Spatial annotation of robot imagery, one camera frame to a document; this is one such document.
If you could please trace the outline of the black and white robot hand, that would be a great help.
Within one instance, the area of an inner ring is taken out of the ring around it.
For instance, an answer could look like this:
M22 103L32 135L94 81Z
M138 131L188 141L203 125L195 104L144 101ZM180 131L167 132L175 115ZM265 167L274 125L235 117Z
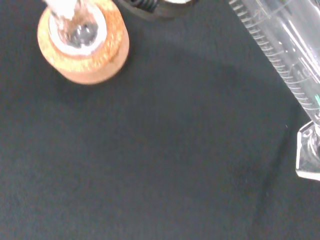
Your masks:
M190 11L199 0L118 0L124 8L146 20L169 20Z

